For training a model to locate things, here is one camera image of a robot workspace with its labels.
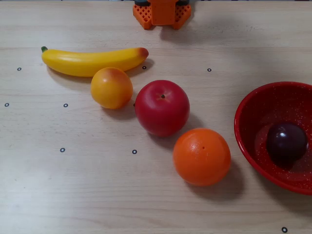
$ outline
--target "wood grain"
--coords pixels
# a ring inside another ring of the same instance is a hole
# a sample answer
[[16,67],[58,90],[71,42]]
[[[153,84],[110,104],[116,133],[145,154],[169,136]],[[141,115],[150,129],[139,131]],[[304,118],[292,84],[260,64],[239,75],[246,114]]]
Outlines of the wood grain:
[[[197,2],[181,30],[144,31],[132,4],[0,2],[0,233],[278,234],[285,226],[310,234],[312,198],[259,176],[233,121],[260,85],[312,84],[312,5]],[[90,79],[48,69],[41,46],[141,46],[150,56],[146,70],[128,72],[129,105],[105,111],[91,98]],[[187,125],[166,139],[149,136],[133,109],[156,79],[176,82],[191,102]],[[229,174],[209,188],[187,185],[172,164],[176,139],[195,127],[221,133],[232,153]]]

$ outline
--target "bowl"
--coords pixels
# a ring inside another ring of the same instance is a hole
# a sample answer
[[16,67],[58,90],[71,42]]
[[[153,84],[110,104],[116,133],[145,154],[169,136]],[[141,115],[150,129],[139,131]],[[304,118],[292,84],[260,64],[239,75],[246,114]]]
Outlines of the bowl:
[[[282,167],[269,156],[267,134],[271,126],[290,122],[308,137],[305,154],[291,167]],[[235,114],[234,132],[248,162],[266,179],[290,191],[312,195],[312,86],[276,82],[249,93]]]

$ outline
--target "orange robot part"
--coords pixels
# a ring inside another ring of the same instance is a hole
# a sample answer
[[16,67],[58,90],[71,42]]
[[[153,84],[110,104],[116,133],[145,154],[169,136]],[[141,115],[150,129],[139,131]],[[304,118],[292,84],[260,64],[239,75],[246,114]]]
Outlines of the orange robot part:
[[179,29],[191,16],[191,6],[176,5],[178,0],[148,0],[150,6],[133,6],[133,15],[144,29],[152,25],[172,25]]

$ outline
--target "red apple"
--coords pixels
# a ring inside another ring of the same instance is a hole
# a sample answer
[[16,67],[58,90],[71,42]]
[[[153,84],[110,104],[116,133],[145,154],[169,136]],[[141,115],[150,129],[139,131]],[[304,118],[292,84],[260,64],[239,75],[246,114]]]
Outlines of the red apple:
[[185,125],[190,114],[190,102],[177,84],[155,80],[141,89],[135,110],[139,123],[147,132],[166,137]]

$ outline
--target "banana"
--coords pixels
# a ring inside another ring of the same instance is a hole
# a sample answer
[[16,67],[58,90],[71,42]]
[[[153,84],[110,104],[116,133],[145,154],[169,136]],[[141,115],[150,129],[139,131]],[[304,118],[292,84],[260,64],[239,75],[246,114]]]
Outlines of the banana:
[[45,46],[41,50],[42,60],[48,67],[76,77],[93,77],[97,71],[105,67],[116,67],[127,71],[138,66],[148,57],[148,51],[145,48],[129,48],[101,53],[48,50]]

